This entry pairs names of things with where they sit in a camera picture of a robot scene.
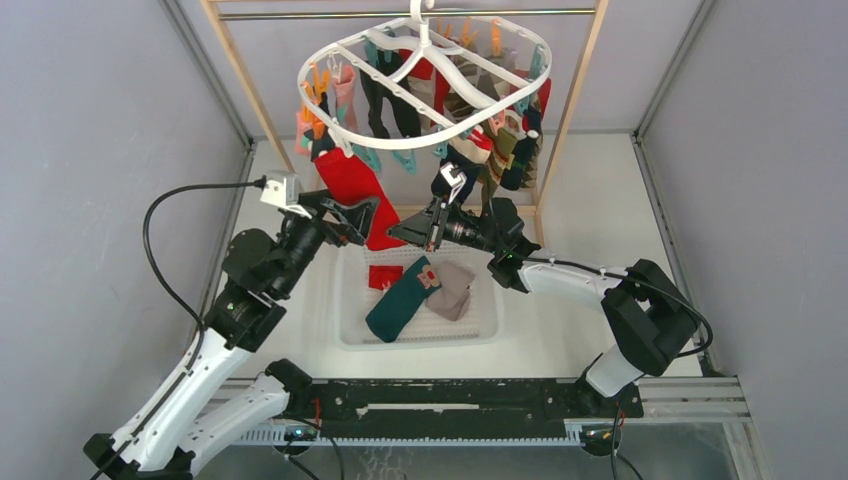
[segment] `white wall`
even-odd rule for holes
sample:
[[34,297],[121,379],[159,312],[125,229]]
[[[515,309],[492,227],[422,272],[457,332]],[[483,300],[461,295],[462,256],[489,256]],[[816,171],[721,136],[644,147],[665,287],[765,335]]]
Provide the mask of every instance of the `white wall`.
[[845,2],[719,2],[647,155],[778,479],[845,478]]
[[[591,7],[594,3],[593,0],[439,0],[436,7]],[[634,130],[698,3],[699,0],[611,0],[572,128]],[[209,25],[200,1],[185,0],[183,4],[251,133],[265,135]],[[409,2],[405,0],[296,0],[221,5],[225,13],[409,10]],[[545,129],[556,129],[577,56],[586,36],[589,17],[513,17],[511,20],[532,29],[551,45],[555,55],[551,74],[554,88],[550,108],[553,113],[546,116]],[[463,20],[451,21],[457,23],[453,32],[461,32],[458,27],[461,27]],[[292,90],[297,85],[296,75],[303,62],[319,48],[379,23],[383,22],[356,19],[248,21],[231,22],[228,25],[280,136],[291,137],[294,136],[295,111],[300,107]],[[477,37],[481,49],[486,51],[491,43],[488,40],[491,38],[489,32],[483,26],[479,28]],[[525,65],[529,64],[531,53],[532,47],[528,46],[522,57]],[[356,109],[360,128],[367,131],[364,95],[361,91],[356,95],[361,101]],[[388,112],[389,108],[384,107],[387,119],[391,118]],[[391,130],[393,121],[386,125]]]
[[[85,441],[142,405],[191,326],[147,266],[144,211],[235,180],[243,148],[157,2],[3,2],[0,52],[0,478],[88,478]],[[154,219],[190,304],[231,195]]]

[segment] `red cloth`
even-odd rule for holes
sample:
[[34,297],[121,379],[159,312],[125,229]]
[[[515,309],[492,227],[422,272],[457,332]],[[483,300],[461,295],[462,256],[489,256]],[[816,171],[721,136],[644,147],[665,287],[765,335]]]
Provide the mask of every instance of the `red cloth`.
[[374,214],[371,233],[365,240],[369,250],[387,250],[406,245],[386,234],[389,227],[400,223],[400,217],[383,193],[374,171],[356,155],[346,157],[340,148],[334,148],[315,159],[315,168],[327,184],[330,194],[342,205],[355,205],[368,197],[378,197],[380,203]]
[[[398,50],[400,53],[400,58],[403,59],[404,62],[409,60],[409,57],[412,56],[412,50]],[[412,71],[409,72],[410,77],[420,78],[421,80],[430,80],[433,77],[433,64],[430,63],[426,58],[422,58],[418,60],[418,63],[412,67]]]
[[[516,70],[512,73],[518,75],[521,78],[527,78],[527,75],[530,74],[530,72],[528,72],[527,70]],[[539,93],[539,103],[542,105],[541,112],[542,112],[543,117],[545,116],[545,109],[548,108],[548,100],[551,98],[551,85],[552,85],[551,79],[548,78],[547,80],[545,80],[545,83],[542,84],[542,87],[539,89],[539,92],[538,92]],[[518,91],[518,87],[516,87],[515,85],[511,85],[509,87],[509,93],[510,94],[513,94],[517,91]]]
[[385,290],[400,280],[403,267],[391,265],[371,265],[368,267],[368,286],[377,290]]

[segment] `gray floor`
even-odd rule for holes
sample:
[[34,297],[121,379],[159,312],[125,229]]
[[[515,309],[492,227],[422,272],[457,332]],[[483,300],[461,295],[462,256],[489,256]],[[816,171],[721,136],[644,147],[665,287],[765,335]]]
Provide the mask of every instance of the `gray floor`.
[[[721,425],[632,425],[624,427],[621,453],[646,479],[734,480]],[[361,480],[612,478],[608,457],[562,447],[350,447],[344,448],[345,478]],[[330,448],[309,450],[299,460],[321,479],[339,477]],[[620,463],[620,480],[636,477]],[[306,476],[271,446],[230,447],[199,480],[301,479]]]

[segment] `white plastic basket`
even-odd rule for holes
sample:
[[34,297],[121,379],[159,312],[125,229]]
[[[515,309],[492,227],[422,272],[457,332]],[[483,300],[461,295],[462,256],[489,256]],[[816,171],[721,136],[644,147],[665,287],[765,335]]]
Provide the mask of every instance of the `white plastic basket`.
[[[337,251],[333,266],[333,286],[328,306],[335,326],[335,338],[345,350],[393,350],[425,347],[453,347],[490,343],[503,331],[503,293],[495,284],[486,264],[491,255],[445,242],[435,253],[413,247],[371,252],[349,245]],[[471,303],[456,322],[430,311],[422,304],[393,343],[383,343],[368,328],[365,317],[383,293],[368,287],[370,265],[400,265],[406,270],[421,255],[438,267],[450,261],[476,275],[471,284]]]

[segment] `wooden post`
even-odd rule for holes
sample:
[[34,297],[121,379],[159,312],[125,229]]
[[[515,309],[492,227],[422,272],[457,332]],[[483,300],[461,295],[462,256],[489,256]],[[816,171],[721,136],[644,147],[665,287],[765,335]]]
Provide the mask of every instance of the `wooden post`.
[[200,0],[200,4],[203,5],[203,10],[206,11],[206,15],[209,17],[209,23],[212,24],[212,28],[215,29],[215,33],[218,34],[218,40],[220,40],[221,46],[224,47],[224,52],[227,54],[227,58],[230,59],[230,63],[236,71],[236,75],[238,76],[239,82],[241,82],[244,93],[247,94],[247,99],[250,101],[253,111],[256,112],[256,116],[259,117],[259,123],[265,131],[265,135],[268,136],[268,141],[271,142],[271,146],[280,156],[283,166],[286,167],[289,172],[294,172],[294,166],[292,165],[289,156],[286,154],[286,148],[280,141],[280,136],[277,135],[277,130],[271,122],[268,110],[265,109],[265,104],[262,103],[262,98],[256,90],[256,85],[253,83],[253,79],[247,71],[244,59],[241,58],[241,54],[236,47],[233,35],[230,33],[230,29],[227,27],[227,24],[218,19],[218,14],[220,13],[218,4],[214,3],[213,0]]
[[560,157],[565,146],[565,137],[568,135],[568,126],[574,118],[574,112],[577,110],[577,99],[580,97],[580,90],[583,88],[583,82],[586,80],[586,73],[589,70],[589,61],[592,59],[592,53],[595,50],[595,43],[598,41],[598,33],[601,31],[601,24],[604,23],[604,15],[607,13],[607,4],[609,0],[597,0],[595,4],[595,15],[592,17],[592,23],[589,25],[589,32],[586,34],[586,43],[583,45],[583,51],[580,52],[580,57],[577,59],[577,70],[574,72],[574,77],[571,79],[571,87],[568,90],[568,97],[565,99],[565,109],[562,112],[562,119],[557,131],[556,140],[554,140],[554,148],[551,151],[551,159],[548,162],[548,167],[545,169],[545,176],[542,179],[541,191],[538,193],[538,201],[536,203],[536,232],[537,235],[542,234],[542,210],[545,206],[545,200],[548,194],[548,182],[556,173],[559,165]]

